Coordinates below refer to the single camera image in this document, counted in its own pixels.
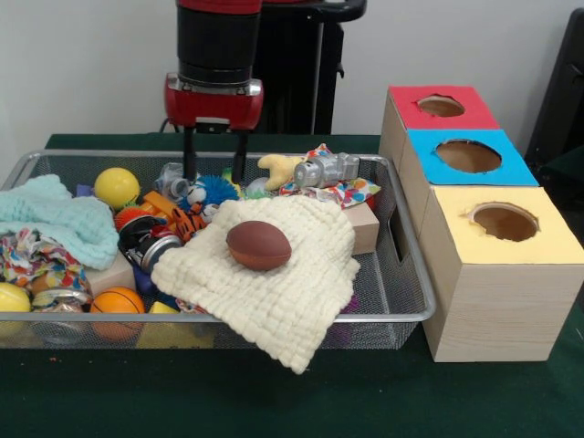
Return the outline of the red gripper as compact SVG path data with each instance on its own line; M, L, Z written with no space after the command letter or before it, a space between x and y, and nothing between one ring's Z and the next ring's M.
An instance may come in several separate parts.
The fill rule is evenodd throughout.
M164 87L165 109L169 122L183 126L183 177L196 178L196 152L193 148L194 127L200 123L227 125L237 132L237 148L232 168L232 182L239 183L245 174L249 132L261 116L264 87L253 78L241 87L210 88L183 80L168 73Z

